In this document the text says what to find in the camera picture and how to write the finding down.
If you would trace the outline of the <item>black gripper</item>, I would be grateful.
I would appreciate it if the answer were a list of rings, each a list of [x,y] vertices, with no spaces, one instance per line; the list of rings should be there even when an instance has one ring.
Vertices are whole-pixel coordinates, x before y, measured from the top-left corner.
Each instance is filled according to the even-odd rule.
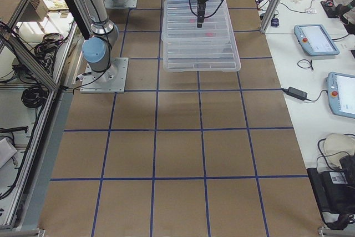
[[[205,20],[205,9],[206,9],[206,4],[205,2],[197,2],[197,27],[201,28],[203,25],[203,22]]]

